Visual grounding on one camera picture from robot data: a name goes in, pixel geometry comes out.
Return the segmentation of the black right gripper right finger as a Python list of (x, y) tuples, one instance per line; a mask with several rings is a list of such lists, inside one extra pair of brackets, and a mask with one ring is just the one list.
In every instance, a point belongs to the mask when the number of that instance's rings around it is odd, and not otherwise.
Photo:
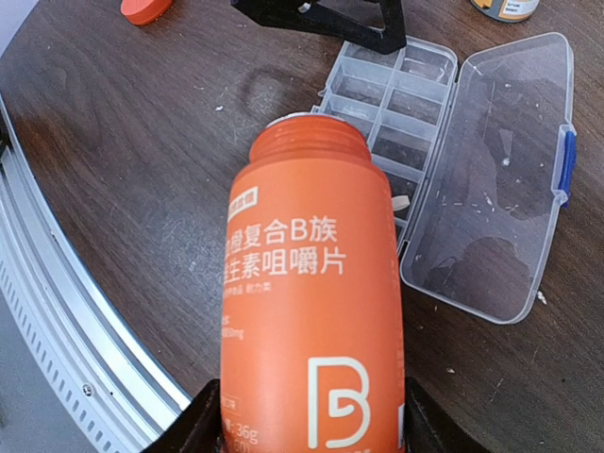
[(479, 443), (412, 377), (406, 378), (404, 430), (408, 452), (479, 452)]

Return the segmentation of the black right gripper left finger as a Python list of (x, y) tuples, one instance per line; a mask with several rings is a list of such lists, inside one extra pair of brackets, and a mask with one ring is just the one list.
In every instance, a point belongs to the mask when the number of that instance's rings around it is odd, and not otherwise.
[(150, 445), (150, 453), (219, 452), (221, 433), (220, 380), (212, 379)]

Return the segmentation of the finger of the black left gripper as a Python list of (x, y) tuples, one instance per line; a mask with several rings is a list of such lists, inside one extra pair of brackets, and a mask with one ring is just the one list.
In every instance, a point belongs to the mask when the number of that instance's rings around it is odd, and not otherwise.
[(318, 1), (238, 0), (231, 6), (258, 25), (329, 36), (381, 55), (407, 46), (403, 4), (378, 1), (384, 27), (375, 28), (322, 6)]

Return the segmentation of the orange pill bottle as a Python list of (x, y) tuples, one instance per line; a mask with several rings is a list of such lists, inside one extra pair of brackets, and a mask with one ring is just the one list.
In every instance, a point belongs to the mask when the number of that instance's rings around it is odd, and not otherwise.
[(297, 113), (230, 194), (220, 371), (225, 452), (402, 452), (392, 192), (363, 135)]

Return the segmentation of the orange bottle cap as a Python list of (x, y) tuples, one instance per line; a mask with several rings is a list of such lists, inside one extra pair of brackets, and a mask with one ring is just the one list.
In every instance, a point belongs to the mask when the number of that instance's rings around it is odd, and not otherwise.
[(122, 0), (120, 11), (133, 25), (148, 25), (173, 4), (173, 0)]

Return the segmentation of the clear plastic pill organizer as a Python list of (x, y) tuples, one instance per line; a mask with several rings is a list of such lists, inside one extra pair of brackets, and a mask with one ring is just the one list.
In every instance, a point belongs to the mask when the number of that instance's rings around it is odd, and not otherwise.
[(560, 33), (458, 60), (408, 38), (388, 55), (342, 46), (317, 113), (365, 137), (396, 196), (400, 275), (498, 325), (538, 295), (577, 159), (574, 54)]

